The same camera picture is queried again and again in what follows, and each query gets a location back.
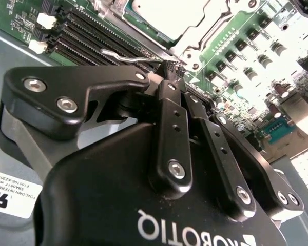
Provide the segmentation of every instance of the motherboard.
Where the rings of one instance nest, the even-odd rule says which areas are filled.
[[[63,66],[173,60],[190,91],[271,144],[303,127],[293,105],[308,110],[308,1],[0,0],[0,29]]]

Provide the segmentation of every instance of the chip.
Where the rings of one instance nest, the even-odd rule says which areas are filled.
[[[250,109],[248,110],[248,113],[249,113],[249,114],[255,114],[256,112],[257,112],[257,109],[254,108],[254,107],[252,107],[252,108],[250,108]]]

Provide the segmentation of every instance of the capacitor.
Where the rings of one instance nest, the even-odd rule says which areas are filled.
[[[273,51],[274,51],[278,56],[283,56],[283,55],[286,53],[287,48],[284,47],[283,45],[279,44],[279,45],[277,45],[277,46],[273,49]]]
[[[280,95],[282,98],[286,98],[289,95],[289,92],[286,88],[284,88],[281,84],[276,84],[274,86],[274,90]]]
[[[247,72],[246,76],[255,86],[261,83],[260,77],[255,71]]]
[[[265,69],[270,69],[273,66],[273,61],[269,59],[268,57],[264,58],[261,60],[260,64],[265,68]]]
[[[225,104],[224,104],[224,100],[221,96],[218,96],[215,101],[216,101],[217,109],[223,109],[224,108]]]
[[[236,94],[239,97],[243,97],[244,96],[244,88],[243,88],[243,86],[241,84],[234,85],[233,90],[236,92]]]
[[[282,113],[279,112],[275,104],[270,104],[268,106],[268,109],[271,112],[271,114],[274,116],[274,118],[279,118],[282,115]]]

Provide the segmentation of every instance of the white connector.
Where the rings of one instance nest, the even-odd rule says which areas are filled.
[[[29,43],[29,49],[33,50],[36,54],[42,54],[48,47],[46,42],[39,42],[36,40],[31,40]]]
[[[36,22],[43,26],[45,29],[51,29],[55,25],[57,19],[55,16],[50,16],[45,13],[39,13]]]

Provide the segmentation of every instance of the white label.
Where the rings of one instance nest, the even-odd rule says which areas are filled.
[[[0,172],[0,212],[29,218],[41,190],[39,184]]]

